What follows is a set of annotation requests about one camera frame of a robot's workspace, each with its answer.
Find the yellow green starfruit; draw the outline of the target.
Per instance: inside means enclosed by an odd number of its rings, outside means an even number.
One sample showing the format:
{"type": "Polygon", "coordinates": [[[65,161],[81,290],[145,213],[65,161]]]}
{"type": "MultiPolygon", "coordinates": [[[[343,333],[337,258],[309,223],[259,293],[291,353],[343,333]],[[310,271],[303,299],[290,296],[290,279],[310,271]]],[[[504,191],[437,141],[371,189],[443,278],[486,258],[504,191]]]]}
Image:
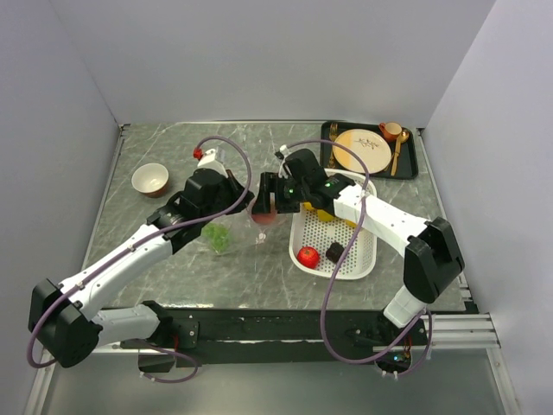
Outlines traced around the yellow green starfruit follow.
{"type": "Polygon", "coordinates": [[[330,222],[335,219],[335,217],[332,214],[329,214],[322,209],[317,210],[317,217],[321,222],[330,222]]]}

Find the green grapes bunch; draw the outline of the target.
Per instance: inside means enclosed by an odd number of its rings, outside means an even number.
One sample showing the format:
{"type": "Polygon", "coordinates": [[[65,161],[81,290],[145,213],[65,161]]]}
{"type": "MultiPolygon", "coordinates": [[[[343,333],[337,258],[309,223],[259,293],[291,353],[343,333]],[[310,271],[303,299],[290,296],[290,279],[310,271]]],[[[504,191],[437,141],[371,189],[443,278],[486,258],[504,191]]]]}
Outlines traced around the green grapes bunch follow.
{"type": "Polygon", "coordinates": [[[209,223],[202,229],[202,235],[216,253],[225,252],[231,244],[230,230],[223,225],[209,223]]]}

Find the clear zip top bag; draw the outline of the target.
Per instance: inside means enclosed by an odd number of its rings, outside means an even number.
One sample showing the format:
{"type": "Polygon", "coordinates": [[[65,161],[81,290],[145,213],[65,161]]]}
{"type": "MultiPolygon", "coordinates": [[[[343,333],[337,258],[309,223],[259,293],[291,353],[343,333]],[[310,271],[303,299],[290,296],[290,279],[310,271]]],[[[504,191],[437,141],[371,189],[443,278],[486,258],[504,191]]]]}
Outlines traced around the clear zip top bag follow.
{"type": "Polygon", "coordinates": [[[236,252],[247,251],[252,247],[263,244],[269,238],[269,234],[279,226],[283,225],[286,218],[277,213],[274,203],[271,203],[270,213],[276,213],[276,220],[268,225],[261,226],[255,223],[252,218],[253,202],[242,212],[233,215],[221,216],[209,223],[219,224],[227,227],[230,230],[231,244],[223,253],[216,253],[203,237],[202,231],[197,240],[201,249],[206,252],[211,252],[217,255],[226,255],[236,252]]]}

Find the pink peach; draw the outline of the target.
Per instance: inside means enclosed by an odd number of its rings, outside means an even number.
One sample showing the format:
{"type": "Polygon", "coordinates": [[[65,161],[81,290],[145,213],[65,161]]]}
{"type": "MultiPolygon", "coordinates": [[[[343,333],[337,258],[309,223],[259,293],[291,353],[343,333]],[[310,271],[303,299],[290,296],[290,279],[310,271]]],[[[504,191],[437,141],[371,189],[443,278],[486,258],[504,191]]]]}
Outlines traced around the pink peach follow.
{"type": "Polygon", "coordinates": [[[274,212],[268,214],[252,214],[251,218],[258,225],[268,226],[276,220],[277,214],[274,212]]]}

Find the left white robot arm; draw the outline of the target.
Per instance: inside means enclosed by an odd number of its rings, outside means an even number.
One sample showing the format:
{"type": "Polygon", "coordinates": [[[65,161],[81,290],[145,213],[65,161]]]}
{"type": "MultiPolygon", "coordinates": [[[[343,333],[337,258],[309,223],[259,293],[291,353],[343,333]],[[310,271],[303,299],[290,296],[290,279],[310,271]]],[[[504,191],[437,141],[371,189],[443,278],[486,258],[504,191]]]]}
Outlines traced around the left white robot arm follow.
{"type": "Polygon", "coordinates": [[[81,363],[108,334],[99,312],[110,299],[151,266],[198,238],[202,228],[239,213],[253,198],[250,183],[229,169],[199,168],[183,190],[156,209],[121,246],[59,284],[45,279],[32,290],[29,331],[62,367],[81,363]]]}

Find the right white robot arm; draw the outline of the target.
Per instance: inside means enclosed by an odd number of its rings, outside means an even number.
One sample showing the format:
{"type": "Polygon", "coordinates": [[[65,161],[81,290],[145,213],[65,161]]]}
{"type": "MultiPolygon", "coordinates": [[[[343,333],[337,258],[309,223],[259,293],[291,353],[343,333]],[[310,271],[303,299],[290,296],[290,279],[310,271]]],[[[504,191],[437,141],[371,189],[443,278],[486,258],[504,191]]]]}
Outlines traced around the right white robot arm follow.
{"type": "Polygon", "coordinates": [[[398,344],[408,323],[433,303],[465,268],[454,230],[438,217],[427,220],[371,195],[342,173],[328,173],[311,150],[281,150],[279,173],[260,176],[254,214],[295,214],[304,202],[341,220],[359,224],[383,240],[404,259],[403,285],[385,307],[379,337],[398,344]]]}

